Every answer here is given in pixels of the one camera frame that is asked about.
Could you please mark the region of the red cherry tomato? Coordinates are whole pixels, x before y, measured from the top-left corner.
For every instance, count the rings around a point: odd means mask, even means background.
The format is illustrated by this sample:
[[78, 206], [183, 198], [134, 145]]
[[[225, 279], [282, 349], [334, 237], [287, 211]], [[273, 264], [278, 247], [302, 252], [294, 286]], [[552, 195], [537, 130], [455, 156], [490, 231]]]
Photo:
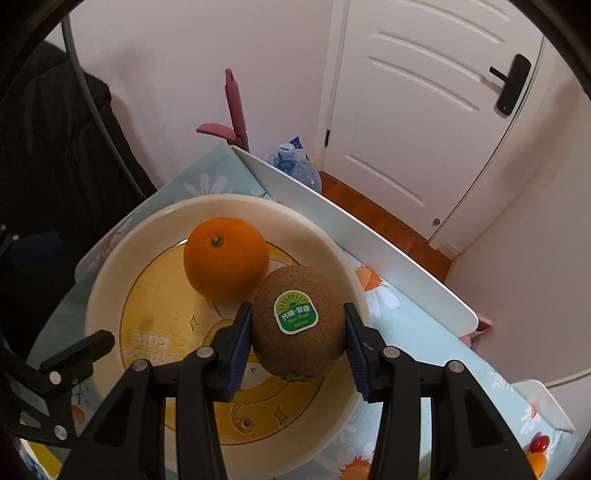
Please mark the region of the red cherry tomato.
[[529, 445], [529, 452], [531, 454], [541, 453], [544, 454], [550, 446], [550, 437], [547, 435], [536, 436]]

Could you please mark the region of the small tangerine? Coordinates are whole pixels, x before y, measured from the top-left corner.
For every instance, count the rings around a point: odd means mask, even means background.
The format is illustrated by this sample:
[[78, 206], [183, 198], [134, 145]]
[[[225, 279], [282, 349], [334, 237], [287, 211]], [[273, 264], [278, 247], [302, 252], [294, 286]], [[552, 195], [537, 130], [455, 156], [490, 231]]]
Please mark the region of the small tangerine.
[[269, 263], [263, 235], [233, 217], [201, 222], [190, 232], [183, 248], [183, 267], [190, 286], [216, 303], [252, 299]]

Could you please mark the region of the brown kiwi with sticker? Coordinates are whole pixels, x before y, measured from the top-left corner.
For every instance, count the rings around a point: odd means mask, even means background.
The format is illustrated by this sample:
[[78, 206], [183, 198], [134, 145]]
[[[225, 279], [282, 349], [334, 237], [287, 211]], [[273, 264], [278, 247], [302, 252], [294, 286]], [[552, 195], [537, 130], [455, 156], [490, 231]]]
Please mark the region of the brown kiwi with sticker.
[[263, 368], [290, 382], [328, 375], [345, 351], [342, 299], [320, 271], [303, 265], [267, 275], [252, 305], [252, 348]]

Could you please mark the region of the large orange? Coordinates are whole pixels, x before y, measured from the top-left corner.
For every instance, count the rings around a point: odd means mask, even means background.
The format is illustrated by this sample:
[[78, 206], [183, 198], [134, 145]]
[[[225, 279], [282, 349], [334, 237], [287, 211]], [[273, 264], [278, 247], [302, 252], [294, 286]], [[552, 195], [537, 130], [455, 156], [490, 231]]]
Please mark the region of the large orange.
[[540, 479], [547, 467], [547, 458], [543, 452], [533, 452], [527, 455], [527, 460], [537, 479]]

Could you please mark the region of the pink slipper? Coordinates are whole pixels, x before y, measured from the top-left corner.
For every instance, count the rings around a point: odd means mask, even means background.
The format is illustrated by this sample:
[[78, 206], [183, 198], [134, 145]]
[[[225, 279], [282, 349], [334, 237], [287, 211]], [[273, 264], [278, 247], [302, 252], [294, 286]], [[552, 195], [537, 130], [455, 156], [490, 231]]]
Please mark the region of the pink slipper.
[[481, 335], [488, 332], [493, 327], [493, 322], [484, 315], [478, 314], [478, 325], [471, 333], [460, 337], [460, 340], [469, 348], [475, 349], [478, 339]]

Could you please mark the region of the cream cartoon bowl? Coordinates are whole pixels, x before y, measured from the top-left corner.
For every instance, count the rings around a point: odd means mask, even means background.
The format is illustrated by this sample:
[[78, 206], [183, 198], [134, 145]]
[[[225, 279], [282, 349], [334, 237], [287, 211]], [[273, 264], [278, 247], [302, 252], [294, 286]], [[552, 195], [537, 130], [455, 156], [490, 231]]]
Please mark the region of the cream cartoon bowl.
[[[307, 265], [321, 271], [346, 302], [368, 316], [365, 297], [341, 249], [317, 225], [279, 203], [218, 194], [165, 207], [127, 233], [100, 269], [89, 297], [85, 330], [114, 335], [113, 350], [94, 368], [100, 397], [132, 362], [155, 366], [183, 359], [228, 326], [238, 304], [197, 294], [185, 278], [183, 245], [205, 220], [232, 217], [263, 235], [270, 268]], [[214, 407], [223, 460], [232, 479], [270, 479], [298, 469], [332, 443], [360, 401], [347, 361], [324, 378], [288, 382], [250, 357], [242, 387]]]

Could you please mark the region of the daisy print tablecloth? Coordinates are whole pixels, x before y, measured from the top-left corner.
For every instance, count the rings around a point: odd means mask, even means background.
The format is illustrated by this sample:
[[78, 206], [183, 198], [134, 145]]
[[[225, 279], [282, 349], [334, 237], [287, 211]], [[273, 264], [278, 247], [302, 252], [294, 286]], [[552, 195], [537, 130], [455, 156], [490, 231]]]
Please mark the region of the daisy print tablecloth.
[[3, 399], [63, 479], [555, 479], [578, 443], [462, 343], [443, 284], [226, 145], [77, 279]]

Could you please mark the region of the black hanging jacket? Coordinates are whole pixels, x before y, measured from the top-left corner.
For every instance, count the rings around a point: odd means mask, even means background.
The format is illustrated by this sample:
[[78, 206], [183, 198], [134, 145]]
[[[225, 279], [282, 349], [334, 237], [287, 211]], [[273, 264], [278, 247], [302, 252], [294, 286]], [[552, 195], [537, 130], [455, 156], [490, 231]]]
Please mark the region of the black hanging jacket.
[[19, 357], [73, 287], [81, 258], [156, 191], [114, 115], [109, 87], [85, 79], [105, 133], [68, 56], [48, 42], [1, 107], [1, 338]]

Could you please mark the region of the white panel door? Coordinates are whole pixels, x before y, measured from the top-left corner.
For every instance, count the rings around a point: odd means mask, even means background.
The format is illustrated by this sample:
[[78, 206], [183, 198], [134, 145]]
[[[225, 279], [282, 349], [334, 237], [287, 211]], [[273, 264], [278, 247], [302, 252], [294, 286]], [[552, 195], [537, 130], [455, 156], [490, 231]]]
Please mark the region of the white panel door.
[[325, 172], [432, 237], [511, 125], [513, 63], [541, 44], [507, 1], [353, 1]]

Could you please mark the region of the blue water bottle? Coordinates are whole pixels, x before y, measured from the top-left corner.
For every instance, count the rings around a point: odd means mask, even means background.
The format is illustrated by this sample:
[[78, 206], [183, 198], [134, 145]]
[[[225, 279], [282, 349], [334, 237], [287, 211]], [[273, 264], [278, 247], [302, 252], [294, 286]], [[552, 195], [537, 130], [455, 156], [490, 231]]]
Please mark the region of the blue water bottle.
[[270, 150], [264, 156], [263, 161], [311, 190], [317, 193], [322, 192], [321, 176], [318, 174], [317, 168], [308, 160], [300, 138], [294, 137], [290, 142], [280, 144], [276, 149]]

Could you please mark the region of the black clothes rack pole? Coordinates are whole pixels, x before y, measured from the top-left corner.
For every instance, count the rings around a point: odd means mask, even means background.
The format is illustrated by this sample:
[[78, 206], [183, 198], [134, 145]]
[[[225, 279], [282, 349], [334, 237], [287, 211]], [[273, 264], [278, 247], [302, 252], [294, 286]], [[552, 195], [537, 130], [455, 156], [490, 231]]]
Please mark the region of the black clothes rack pole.
[[89, 85], [86, 81], [85, 72], [83, 71], [83, 69], [80, 65], [78, 56], [77, 56], [77, 51], [76, 51], [76, 47], [75, 47], [70, 17], [68, 15], [66, 15], [61, 20], [60, 25], [61, 25], [61, 31], [62, 31], [62, 38], [63, 38], [64, 45], [66, 48], [66, 53], [67, 53], [68, 58], [70, 60], [70, 63], [73, 68], [77, 83], [80, 87], [80, 90], [82, 92], [85, 103], [88, 106], [90, 114], [92, 115], [92, 118], [93, 118], [99, 132], [101, 133], [103, 139], [105, 140], [105, 142], [106, 142], [108, 148], [110, 149], [111, 153], [113, 154], [115, 160], [117, 161], [117, 163], [121, 167], [127, 180], [133, 186], [137, 195], [142, 200], [145, 200], [146, 196], [144, 195], [144, 193], [140, 189], [140, 187], [137, 184], [137, 182], [135, 181], [133, 175], [131, 174], [131, 172], [127, 168], [123, 158], [119, 154], [119, 151], [117, 150], [117, 147], [114, 144], [114, 142], [108, 132], [108, 129], [106, 128], [106, 125], [104, 124], [104, 122], [102, 120], [100, 112], [96, 106], [96, 103], [95, 103], [92, 93], [90, 91]]

